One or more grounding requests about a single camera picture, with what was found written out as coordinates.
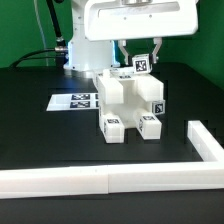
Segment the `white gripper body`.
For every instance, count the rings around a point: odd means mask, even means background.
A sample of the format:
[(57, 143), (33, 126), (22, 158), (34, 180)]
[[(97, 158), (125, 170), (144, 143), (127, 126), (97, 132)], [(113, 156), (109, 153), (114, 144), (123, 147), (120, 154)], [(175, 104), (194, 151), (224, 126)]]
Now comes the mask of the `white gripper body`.
[(89, 0), (85, 35), (91, 41), (192, 35), (198, 0)]

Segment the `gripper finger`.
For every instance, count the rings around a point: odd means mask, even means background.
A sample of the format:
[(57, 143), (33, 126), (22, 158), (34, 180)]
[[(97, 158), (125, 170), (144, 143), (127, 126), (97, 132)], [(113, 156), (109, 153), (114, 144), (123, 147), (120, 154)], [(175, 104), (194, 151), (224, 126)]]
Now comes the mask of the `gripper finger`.
[(119, 50), (122, 52), (122, 54), (124, 56), (124, 63), (126, 65), (131, 65), (132, 64), (132, 57), (126, 49), (127, 42), (125, 40), (119, 40), (118, 41), (118, 47), (119, 47)]
[(162, 46), (162, 38), (161, 37), (154, 38), (153, 43), (154, 43), (154, 49), (152, 51), (152, 63), (156, 64), (158, 61), (157, 54)]

